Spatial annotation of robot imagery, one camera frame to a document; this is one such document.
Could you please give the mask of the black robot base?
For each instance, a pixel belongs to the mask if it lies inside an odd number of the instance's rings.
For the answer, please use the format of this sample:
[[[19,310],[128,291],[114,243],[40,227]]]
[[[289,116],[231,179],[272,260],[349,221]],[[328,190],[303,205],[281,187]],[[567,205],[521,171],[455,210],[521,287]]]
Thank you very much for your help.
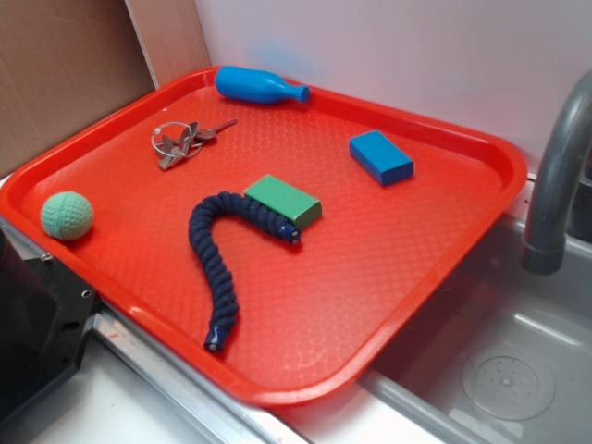
[[[1,425],[80,369],[96,291],[56,258],[22,258],[1,234]]]

